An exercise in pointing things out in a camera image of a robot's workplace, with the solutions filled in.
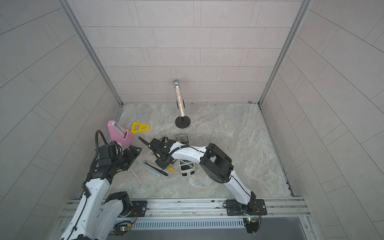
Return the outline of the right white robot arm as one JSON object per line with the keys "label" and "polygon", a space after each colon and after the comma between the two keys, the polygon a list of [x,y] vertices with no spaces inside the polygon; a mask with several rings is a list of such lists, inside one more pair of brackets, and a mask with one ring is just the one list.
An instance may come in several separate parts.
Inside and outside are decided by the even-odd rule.
{"label": "right white robot arm", "polygon": [[165,169],[174,160],[186,160],[199,164],[205,173],[216,183],[225,185],[235,196],[243,209],[251,210],[256,203],[256,195],[248,189],[237,176],[232,159],[217,145],[210,143],[207,147],[193,147],[167,137],[152,139],[144,143],[156,157],[155,163]]}

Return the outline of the pink metronome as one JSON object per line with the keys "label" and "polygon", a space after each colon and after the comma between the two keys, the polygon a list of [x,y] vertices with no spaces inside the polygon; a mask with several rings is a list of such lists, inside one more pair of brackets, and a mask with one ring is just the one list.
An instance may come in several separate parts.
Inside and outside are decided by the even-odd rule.
{"label": "pink metronome", "polygon": [[116,121],[108,122],[108,130],[110,133],[111,141],[116,141],[122,147],[129,147],[133,142],[133,133],[123,128]]}

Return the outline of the light blue toothbrush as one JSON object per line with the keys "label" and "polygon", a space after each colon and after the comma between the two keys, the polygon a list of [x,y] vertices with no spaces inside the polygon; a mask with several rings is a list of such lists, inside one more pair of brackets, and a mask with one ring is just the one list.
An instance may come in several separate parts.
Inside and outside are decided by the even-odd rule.
{"label": "light blue toothbrush", "polygon": [[161,176],[161,174],[158,173],[157,171],[154,171],[154,170],[152,170],[152,169],[146,167],[145,165],[143,165],[143,164],[141,164],[141,163],[139,163],[139,166],[141,166],[142,168],[148,170],[150,173],[154,174],[155,176],[158,176],[158,177]]}

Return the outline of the rhinestone silver microphone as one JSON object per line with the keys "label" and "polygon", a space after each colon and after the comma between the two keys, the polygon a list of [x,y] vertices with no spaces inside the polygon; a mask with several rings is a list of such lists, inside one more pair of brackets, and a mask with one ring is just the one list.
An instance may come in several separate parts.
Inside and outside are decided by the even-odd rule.
{"label": "rhinestone silver microphone", "polygon": [[184,105],[184,100],[183,100],[182,90],[181,90],[181,82],[179,80],[174,80],[173,86],[175,89],[175,94],[176,94],[176,98],[177,98],[177,105],[178,105],[180,117],[185,117],[186,113],[185,113],[185,105]]}

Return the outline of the left controller board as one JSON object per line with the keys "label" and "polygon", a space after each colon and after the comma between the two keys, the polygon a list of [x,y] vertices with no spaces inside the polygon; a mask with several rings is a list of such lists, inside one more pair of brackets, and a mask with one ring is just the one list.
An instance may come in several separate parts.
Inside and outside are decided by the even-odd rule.
{"label": "left controller board", "polygon": [[113,233],[115,237],[123,237],[126,233],[131,231],[132,225],[132,221],[122,221],[116,223],[113,227]]}

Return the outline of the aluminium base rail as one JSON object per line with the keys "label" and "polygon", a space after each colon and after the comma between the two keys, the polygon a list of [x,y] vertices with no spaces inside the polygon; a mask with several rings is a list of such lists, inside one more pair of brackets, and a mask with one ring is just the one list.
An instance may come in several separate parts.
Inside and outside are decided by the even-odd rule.
{"label": "aluminium base rail", "polygon": [[[69,201],[55,225],[53,239],[61,239],[80,201]],[[267,198],[266,216],[228,216],[225,199],[148,199],[146,215],[137,218],[131,230],[246,229],[243,218],[299,219],[308,223],[310,212],[303,198]]]}

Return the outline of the controller board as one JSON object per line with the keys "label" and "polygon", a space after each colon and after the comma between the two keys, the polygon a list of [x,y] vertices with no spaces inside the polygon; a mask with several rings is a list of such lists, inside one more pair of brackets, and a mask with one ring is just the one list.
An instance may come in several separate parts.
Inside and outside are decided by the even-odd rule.
{"label": "controller board", "polygon": [[248,234],[256,234],[261,226],[261,217],[243,218],[244,226]]}
{"label": "controller board", "polygon": [[123,237],[126,233],[131,231],[132,225],[132,221],[122,221],[116,223],[113,227],[113,233],[115,237]]}

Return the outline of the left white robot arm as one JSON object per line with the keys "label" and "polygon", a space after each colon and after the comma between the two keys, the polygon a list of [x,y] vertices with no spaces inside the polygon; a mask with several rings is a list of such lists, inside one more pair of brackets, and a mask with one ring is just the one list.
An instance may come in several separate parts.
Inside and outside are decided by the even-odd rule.
{"label": "left white robot arm", "polygon": [[123,149],[115,141],[96,146],[95,157],[82,184],[83,196],[62,240],[105,240],[110,231],[124,234],[126,227],[135,223],[139,214],[128,193],[108,192],[114,176],[127,171],[141,151],[142,148],[135,146]]}

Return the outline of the right controller board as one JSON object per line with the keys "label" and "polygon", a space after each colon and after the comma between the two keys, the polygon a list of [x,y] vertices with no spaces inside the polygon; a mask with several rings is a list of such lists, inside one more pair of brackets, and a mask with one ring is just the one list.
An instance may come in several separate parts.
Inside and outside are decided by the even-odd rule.
{"label": "right controller board", "polygon": [[243,218],[244,226],[248,234],[256,234],[261,226],[261,217]]}

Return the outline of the yellow triangular block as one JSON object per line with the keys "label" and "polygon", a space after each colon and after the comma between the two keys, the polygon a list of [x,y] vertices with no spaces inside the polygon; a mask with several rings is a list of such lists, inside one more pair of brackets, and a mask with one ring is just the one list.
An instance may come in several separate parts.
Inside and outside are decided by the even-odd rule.
{"label": "yellow triangular block", "polygon": [[137,133],[142,133],[150,130],[150,125],[147,124],[142,124],[138,122],[133,122],[132,127],[131,127],[131,133],[132,134],[137,134]]}

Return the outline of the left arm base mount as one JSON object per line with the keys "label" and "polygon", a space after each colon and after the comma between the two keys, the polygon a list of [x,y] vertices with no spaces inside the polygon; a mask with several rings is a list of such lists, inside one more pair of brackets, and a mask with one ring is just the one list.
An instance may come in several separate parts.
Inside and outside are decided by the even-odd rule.
{"label": "left arm base mount", "polygon": [[131,211],[129,213],[119,215],[119,218],[143,218],[146,215],[147,201],[131,201]]}

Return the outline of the black microphone stand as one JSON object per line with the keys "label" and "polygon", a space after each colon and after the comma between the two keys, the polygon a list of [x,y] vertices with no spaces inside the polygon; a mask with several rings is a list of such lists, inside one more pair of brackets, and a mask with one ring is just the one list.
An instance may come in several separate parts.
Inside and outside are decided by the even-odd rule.
{"label": "black microphone stand", "polygon": [[175,125],[180,129],[185,129],[190,126],[191,120],[185,113],[185,103],[182,101],[181,104],[178,103],[179,116],[175,120]]}

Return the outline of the pink toothbrush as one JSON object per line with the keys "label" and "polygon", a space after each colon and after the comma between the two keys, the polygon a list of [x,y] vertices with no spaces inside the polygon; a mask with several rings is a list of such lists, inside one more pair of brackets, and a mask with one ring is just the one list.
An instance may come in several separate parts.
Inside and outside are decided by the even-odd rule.
{"label": "pink toothbrush", "polygon": [[135,179],[139,182],[142,183],[142,179],[139,177],[139,175],[132,169],[130,168],[131,173],[134,175]]}

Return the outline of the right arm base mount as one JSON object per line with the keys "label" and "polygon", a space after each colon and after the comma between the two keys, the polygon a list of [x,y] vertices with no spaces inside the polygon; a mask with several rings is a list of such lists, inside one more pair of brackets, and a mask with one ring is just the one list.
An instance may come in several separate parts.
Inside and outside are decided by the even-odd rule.
{"label": "right arm base mount", "polygon": [[228,216],[266,216],[268,214],[265,201],[262,199],[252,200],[243,205],[236,200],[226,200],[223,207],[227,210]]}

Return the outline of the yellow toothbrush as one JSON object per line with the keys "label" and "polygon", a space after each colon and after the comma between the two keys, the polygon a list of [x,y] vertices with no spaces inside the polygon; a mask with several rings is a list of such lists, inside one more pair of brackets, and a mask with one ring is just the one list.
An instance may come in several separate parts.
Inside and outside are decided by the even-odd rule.
{"label": "yellow toothbrush", "polygon": [[158,167],[160,167],[162,170],[170,170],[171,172],[174,171],[174,168],[172,165],[175,163],[175,159],[172,158],[170,155],[155,155],[153,156],[156,158],[155,163]]}

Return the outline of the black toothbrush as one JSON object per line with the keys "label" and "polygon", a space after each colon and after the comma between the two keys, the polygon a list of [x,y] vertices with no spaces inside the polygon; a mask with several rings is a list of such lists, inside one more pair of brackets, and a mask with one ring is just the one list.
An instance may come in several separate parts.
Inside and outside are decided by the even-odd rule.
{"label": "black toothbrush", "polygon": [[147,162],[144,162],[144,164],[147,165],[147,166],[149,166],[149,167],[152,168],[153,170],[157,171],[158,173],[160,173],[160,174],[162,174],[162,175],[164,175],[164,176],[168,176],[168,173],[166,173],[165,171],[163,171],[163,170],[161,170],[161,169],[159,169],[159,168],[156,168],[156,167],[150,165],[150,164],[147,163]]}

